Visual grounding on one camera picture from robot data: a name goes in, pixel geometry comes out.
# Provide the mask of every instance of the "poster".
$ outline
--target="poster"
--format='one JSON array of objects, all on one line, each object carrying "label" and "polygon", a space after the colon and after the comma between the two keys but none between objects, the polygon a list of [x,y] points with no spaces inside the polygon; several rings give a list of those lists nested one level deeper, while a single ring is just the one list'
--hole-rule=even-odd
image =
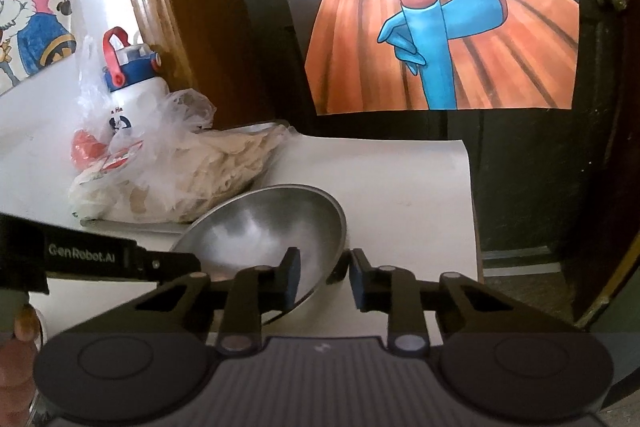
[{"label": "poster", "polygon": [[69,0],[0,0],[0,94],[73,54]]},{"label": "poster", "polygon": [[318,114],[572,106],[578,0],[288,0]]}]

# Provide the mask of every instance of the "blue glove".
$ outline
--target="blue glove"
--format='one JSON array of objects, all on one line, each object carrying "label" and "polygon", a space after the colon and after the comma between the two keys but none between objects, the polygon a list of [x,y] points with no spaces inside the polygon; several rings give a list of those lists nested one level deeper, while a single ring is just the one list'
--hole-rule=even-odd
[{"label": "blue glove", "polygon": [[504,21],[500,0],[440,1],[423,9],[402,7],[388,19],[378,42],[395,48],[413,74],[420,73],[422,87],[432,109],[456,108],[449,39],[476,35],[497,28]]},{"label": "blue glove", "polygon": [[456,89],[449,40],[440,1],[428,8],[405,8],[385,22],[378,42],[389,42],[413,74],[420,73],[430,109],[455,109]]}]

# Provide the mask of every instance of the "red bottle handle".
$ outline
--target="red bottle handle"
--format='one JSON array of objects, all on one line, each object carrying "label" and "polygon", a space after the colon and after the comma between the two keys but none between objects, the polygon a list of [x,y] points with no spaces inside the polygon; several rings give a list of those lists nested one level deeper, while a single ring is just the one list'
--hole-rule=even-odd
[{"label": "red bottle handle", "polygon": [[124,31],[119,26],[112,28],[108,32],[104,34],[104,38],[102,39],[102,51],[104,53],[104,59],[107,61],[107,68],[111,73],[111,82],[115,87],[124,87],[127,79],[124,77],[124,73],[120,69],[120,63],[118,62],[118,57],[116,57],[116,50],[111,45],[111,37],[116,36],[118,40],[122,43],[124,47],[128,47],[129,44],[129,35],[126,31]]}]

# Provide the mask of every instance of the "white plastic bag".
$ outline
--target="white plastic bag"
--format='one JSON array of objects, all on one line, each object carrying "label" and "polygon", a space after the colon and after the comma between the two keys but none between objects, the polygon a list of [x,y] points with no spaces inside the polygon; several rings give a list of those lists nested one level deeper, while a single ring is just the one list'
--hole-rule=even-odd
[{"label": "white plastic bag", "polygon": [[135,130],[118,131],[109,155],[82,172],[70,190],[80,219],[188,223],[239,194],[287,137],[205,131],[214,108],[193,89],[167,96]]},{"label": "white plastic bag", "polygon": [[81,126],[72,140],[71,160],[78,170],[83,170],[105,156],[113,130],[109,125],[111,97],[102,79],[100,54],[91,37],[84,39],[79,60]]}]

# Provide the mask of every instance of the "white water bottle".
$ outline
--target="white water bottle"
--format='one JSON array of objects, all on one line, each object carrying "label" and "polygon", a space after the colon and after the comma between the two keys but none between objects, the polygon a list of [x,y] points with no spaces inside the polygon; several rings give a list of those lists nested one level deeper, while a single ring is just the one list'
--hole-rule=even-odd
[{"label": "white water bottle", "polygon": [[[123,48],[116,51],[111,37],[116,36]],[[107,67],[104,81],[113,102],[110,125],[114,131],[135,127],[150,114],[169,93],[169,86],[158,76],[161,61],[147,44],[129,44],[129,36],[116,27],[105,33],[102,49]]]}]

